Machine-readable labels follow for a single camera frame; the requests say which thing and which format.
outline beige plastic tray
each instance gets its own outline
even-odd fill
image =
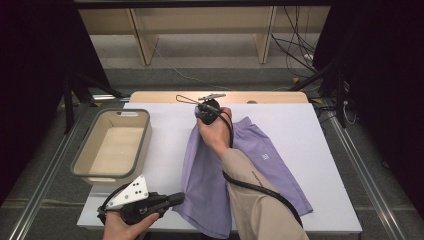
[[[151,135],[146,110],[103,110],[72,162],[71,172],[90,184],[131,182],[141,174]]]

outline black strap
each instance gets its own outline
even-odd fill
[[[268,196],[271,196],[271,197],[277,199],[278,201],[280,201],[281,203],[286,205],[286,207],[292,212],[296,221],[303,228],[302,220],[300,219],[299,213],[297,213],[296,208],[294,208],[294,206],[285,197],[281,196],[281,194],[274,192],[274,191],[272,191],[268,188],[264,188],[262,186],[257,186],[257,185],[254,185],[254,184],[250,184],[250,183],[247,183],[247,182],[242,182],[242,181],[236,180],[236,179],[228,176],[228,174],[225,173],[225,172],[222,172],[222,173],[224,175],[225,180],[227,180],[229,183],[232,183],[232,184],[237,185],[239,187],[248,188],[248,189],[251,189],[251,190],[254,190],[254,191],[257,191],[257,192],[264,193]]]

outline white table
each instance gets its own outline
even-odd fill
[[[314,233],[362,231],[346,193],[312,105],[225,104],[237,122],[249,116],[266,133],[293,173],[314,211],[302,217],[304,229]],[[182,103],[128,103],[151,114],[153,135],[143,167],[149,191],[181,191],[185,148],[195,125],[194,106]],[[116,187],[93,186],[77,225],[102,228],[97,208]],[[196,231],[179,214],[168,210],[152,231]]]

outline person's hand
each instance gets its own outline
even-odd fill
[[[127,225],[118,212],[109,211],[106,214],[104,240],[134,240],[142,232],[146,231],[159,218],[159,213],[151,214],[141,222]]]
[[[231,124],[231,109],[221,108],[221,116]],[[203,141],[218,155],[219,158],[230,146],[230,131],[221,118],[217,118],[212,124],[206,125],[197,119],[197,127],[202,135]]]

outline beige sleeve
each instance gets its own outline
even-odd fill
[[[222,155],[223,170],[236,180],[277,191],[240,150]],[[228,184],[231,208],[242,240],[309,239],[290,210],[266,194]]]

